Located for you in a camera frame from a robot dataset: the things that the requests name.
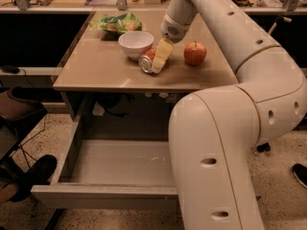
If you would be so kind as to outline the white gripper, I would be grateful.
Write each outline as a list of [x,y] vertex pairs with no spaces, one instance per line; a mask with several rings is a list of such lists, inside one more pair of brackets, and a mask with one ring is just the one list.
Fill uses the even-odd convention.
[[155,51],[152,71],[157,74],[165,66],[173,49],[174,43],[179,43],[189,31],[191,20],[186,16],[172,17],[167,12],[163,16],[160,30],[163,37]]

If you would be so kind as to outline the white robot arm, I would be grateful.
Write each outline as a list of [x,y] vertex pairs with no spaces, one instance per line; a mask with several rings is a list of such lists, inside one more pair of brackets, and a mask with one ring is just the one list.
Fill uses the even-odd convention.
[[169,147],[185,230],[264,230],[247,152],[291,131],[307,80],[288,53],[231,0],[171,0],[163,36],[180,42],[201,16],[237,81],[182,98]]

